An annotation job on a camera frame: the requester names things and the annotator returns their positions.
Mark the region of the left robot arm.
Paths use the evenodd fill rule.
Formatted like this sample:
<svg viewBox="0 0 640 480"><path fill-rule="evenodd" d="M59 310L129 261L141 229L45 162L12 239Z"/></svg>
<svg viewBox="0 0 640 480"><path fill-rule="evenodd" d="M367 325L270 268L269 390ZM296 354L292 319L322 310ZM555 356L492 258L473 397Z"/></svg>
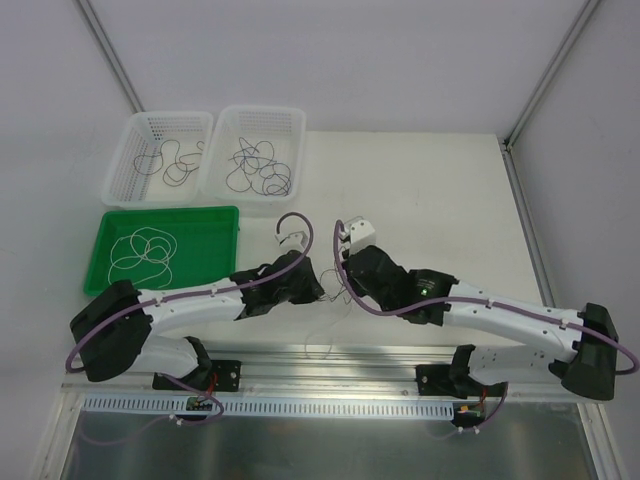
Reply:
<svg viewBox="0 0 640 480"><path fill-rule="evenodd" d="M234 322L268 314L282 303L319 301L324 290L311 260L291 250L273 263L239 271L210 285L153 291L115 282L70 322L76 342L70 373L84 373L94 383L125 373L151 373L157 390L174 380L204 390L212 382L214 361L194 336L171 338L169 332L210 322Z"/></svg>

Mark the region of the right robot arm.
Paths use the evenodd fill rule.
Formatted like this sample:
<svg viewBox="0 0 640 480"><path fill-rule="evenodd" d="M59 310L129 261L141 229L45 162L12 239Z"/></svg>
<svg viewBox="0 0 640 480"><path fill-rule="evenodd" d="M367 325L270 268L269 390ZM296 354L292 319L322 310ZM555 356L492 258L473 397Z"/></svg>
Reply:
<svg viewBox="0 0 640 480"><path fill-rule="evenodd" d="M459 346L446 377L436 382L452 396L465 398L481 386L554 376L583 398L614 397L619 336L602 305L554 309L489 297L449 274L406 270L376 246L344 254L341 268L351 293L376 303L376 315L416 325L468 328L514 341L514 346L498 350Z"/></svg>

